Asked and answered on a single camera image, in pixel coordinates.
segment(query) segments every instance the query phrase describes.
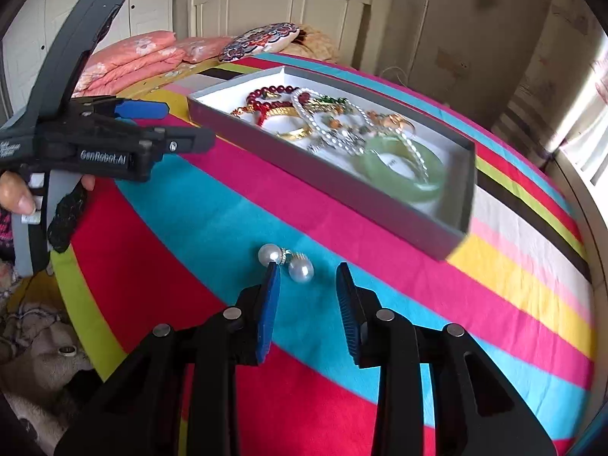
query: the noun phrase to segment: pearl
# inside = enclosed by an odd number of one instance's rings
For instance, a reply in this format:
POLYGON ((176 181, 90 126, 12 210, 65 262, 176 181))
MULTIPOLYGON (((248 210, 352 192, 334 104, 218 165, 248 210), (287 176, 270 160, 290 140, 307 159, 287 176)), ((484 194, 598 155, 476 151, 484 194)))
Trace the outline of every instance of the pearl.
POLYGON ((302 253, 293 254, 289 272, 291 279, 296 283, 308 283, 312 277, 314 277, 314 268, 312 267, 311 261, 302 253))
POLYGON ((258 260, 265 268, 267 268, 268 264, 271 262, 283 264, 285 262, 284 256, 285 253, 282 251, 281 247, 275 245, 274 243, 262 245, 258 250, 258 260))

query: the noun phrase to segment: jade bangle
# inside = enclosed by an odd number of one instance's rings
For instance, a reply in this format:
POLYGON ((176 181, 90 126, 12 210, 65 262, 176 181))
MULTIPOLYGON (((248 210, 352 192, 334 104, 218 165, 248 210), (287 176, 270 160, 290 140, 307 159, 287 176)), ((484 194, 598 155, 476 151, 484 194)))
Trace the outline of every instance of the jade bangle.
POLYGON ((435 199, 443 188, 446 172, 433 151, 419 142, 411 141, 418 150, 426 173, 422 173, 420 162, 401 139, 395 136, 375 136, 367 140, 366 152, 356 157, 359 170, 366 174, 372 185, 393 199, 401 202, 421 202, 435 199), (404 159, 416 178, 411 179, 393 171, 380 159, 379 154, 394 154, 404 159))

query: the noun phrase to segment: finger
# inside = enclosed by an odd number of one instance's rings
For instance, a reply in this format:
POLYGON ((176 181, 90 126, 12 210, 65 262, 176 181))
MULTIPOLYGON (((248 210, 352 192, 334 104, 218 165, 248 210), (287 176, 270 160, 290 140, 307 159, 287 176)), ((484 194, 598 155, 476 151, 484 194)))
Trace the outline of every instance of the finger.
POLYGON ((95 188, 95 177, 93 175, 83 175, 80 182, 84 189, 89 192, 95 188))
POLYGON ((36 209, 23 178, 10 171, 0 176, 0 205, 17 214, 33 214, 36 209))

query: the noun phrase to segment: white wooden headboard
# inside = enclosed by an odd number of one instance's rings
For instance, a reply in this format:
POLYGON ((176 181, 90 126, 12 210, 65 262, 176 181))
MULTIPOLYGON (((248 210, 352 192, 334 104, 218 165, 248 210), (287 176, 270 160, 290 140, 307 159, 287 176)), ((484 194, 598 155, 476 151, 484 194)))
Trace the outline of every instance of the white wooden headboard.
POLYGON ((360 69, 375 73, 391 0, 188 0, 190 36, 238 36, 274 22, 308 24, 329 35, 339 62, 351 66, 359 33, 363 36, 360 69), (367 29, 361 29, 364 6, 367 29))

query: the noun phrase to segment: bed sheet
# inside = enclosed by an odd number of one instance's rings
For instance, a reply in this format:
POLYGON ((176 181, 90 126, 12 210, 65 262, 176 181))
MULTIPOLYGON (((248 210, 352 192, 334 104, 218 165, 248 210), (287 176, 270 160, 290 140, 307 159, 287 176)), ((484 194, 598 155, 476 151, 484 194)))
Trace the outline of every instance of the bed sheet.
MULTIPOLYGON (((269 358, 261 368, 241 369, 244 454, 369 454, 378 371, 358 370, 345 347, 333 283, 341 261, 350 263, 359 286, 415 324, 462 324, 563 454, 586 405, 595 342, 589 268, 567 201, 534 166, 466 118, 335 65, 265 54, 200 70, 143 97, 169 104, 164 124, 184 124, 188 93, 281 63, 377 90, 473 138, 469 236, 438 263, 229 142, 219 140, 206 155, 165 157, 147 184, 101 180, 72 247, 53 256, 95 368, 107 377, 156 323, 190 327, 233 303, 263 274, 257 248, 275 242, 306 253, 315 278, 307 286, 282 281, 269 358)), ((432 455, 425 369, 423 384, 425 451, 432 455)))

